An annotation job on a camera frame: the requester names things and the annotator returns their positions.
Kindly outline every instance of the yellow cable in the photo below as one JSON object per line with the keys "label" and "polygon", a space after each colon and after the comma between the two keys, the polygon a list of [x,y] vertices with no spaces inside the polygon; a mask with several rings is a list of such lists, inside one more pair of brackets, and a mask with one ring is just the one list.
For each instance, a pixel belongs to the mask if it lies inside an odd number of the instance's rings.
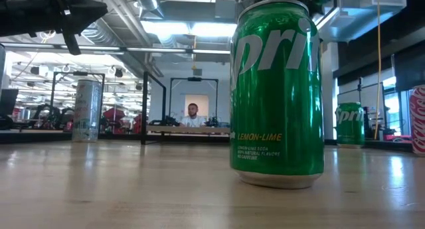
{"label": "yellow cable", "polygon": [[379,94],[381,89],[381,0],[377,0],[378,2],[378,94],[377,94],[377,108],[375,114],[375,136],[374,140],[377,140],[378,135],[378,113],[379,113]]}

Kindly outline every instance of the sprite can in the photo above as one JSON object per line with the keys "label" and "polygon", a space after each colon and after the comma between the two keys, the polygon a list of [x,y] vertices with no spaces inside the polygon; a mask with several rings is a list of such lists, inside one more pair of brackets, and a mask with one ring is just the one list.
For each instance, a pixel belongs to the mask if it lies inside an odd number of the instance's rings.
{"label": "sprite can", "polygon": [[310,187],[324,162],[319,35],[307,7],[248,7],[230,51],[230,166],[246,183]]}
{"label": "sprite can", "polygon": [[359,102],[339,104],[337,111],[337,144],[361,147],[365,144],[363,108]]}

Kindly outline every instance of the wooden table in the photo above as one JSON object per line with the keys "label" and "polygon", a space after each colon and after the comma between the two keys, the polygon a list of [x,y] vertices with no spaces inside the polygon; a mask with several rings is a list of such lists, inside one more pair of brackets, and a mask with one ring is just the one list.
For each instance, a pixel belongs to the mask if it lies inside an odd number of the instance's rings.
{"label": "wooden table", "polygon": [[173,127],[147,125],[146,130],[163,131],[166,133],[230,133],[230,129],[225,127]]}
{"label": "wooden table", "polygon": [[310,189],[247,185],[227,145],[0,145],[2,228],[425,228],[425,159],[325,150]]}

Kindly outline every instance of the silver can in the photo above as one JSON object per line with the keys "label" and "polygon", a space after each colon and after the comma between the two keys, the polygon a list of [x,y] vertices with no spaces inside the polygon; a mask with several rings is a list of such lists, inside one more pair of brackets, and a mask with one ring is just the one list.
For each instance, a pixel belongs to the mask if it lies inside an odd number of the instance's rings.
{"label": "silver can", "polygon": [[75,98],[73,142],[96,142],[99,132],[102,84],[92,80],[79,80]]}

